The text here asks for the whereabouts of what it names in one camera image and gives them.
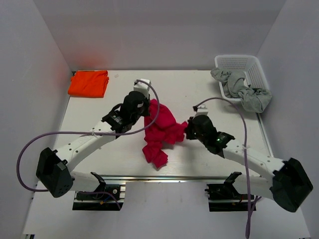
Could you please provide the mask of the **crimson red t-shirt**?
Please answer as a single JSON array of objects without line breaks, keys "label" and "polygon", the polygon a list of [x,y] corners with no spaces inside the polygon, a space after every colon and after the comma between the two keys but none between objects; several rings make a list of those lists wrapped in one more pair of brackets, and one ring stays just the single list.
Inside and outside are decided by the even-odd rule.
[{"label": "crimson red t-shirt", "polygon": [[163,145],[182,142],[188,123],[178,123],[172,112],[155,99],[150,101],[149,112],[150,115],[144,118],[144,126],[149,127],[145,129],[146,146],[142,151],[147,163],[159,170],[168,162],[168,155],[162,151]]}]

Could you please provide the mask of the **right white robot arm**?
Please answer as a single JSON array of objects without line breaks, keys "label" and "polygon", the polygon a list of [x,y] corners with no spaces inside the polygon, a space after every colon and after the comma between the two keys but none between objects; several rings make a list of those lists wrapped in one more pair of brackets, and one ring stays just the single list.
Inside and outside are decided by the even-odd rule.
[{"label": "right white robot arm", "polygon": [[209,184],[210,200],[230,200],[252,194],[274,200],[288,212],[295,212],[313,190],[301,163],[266,156],[252,148],[244,148],[234,136],[217,131],[206,115],[188,119],[186,138],[199,140],[212,154],[235,161],[255,171],[258,176],[231,173],[222,184]]}]

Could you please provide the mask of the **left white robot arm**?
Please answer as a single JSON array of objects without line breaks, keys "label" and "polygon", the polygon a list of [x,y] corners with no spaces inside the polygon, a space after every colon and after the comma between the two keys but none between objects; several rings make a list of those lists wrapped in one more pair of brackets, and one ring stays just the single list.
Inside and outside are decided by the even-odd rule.
[{"label": "left white robot arm", "polygon": [[140,117],[149,115],[150,95],[131,91],[123,103],[114,106],[102,117],[88,135],[58,149],[44,149],[36,170],[36,176],[54,198],[68,191],[88,192],[99,199],[105,194],[106,183],[95,172],[76,172],[75,167],[103,145],[128,132]]}]

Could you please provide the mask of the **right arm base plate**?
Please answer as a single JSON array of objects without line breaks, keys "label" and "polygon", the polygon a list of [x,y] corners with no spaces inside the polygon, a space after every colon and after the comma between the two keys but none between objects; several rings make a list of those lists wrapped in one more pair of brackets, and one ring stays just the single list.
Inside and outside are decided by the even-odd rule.
[{"label": "right arm base plate", "polygon": [[248,195],[238,193],[230,184],[207,184],[210,212],[246,212]]}]

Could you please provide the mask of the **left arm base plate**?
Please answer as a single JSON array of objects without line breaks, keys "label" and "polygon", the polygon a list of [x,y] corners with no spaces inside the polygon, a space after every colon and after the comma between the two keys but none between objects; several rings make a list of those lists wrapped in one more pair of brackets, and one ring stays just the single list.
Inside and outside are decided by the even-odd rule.
[{"label": "left arm base plate", "polygon": [[125,183],[106,184],[104,193],[75,193],[72,210],[74,211],[120,211],[125,198]]}]

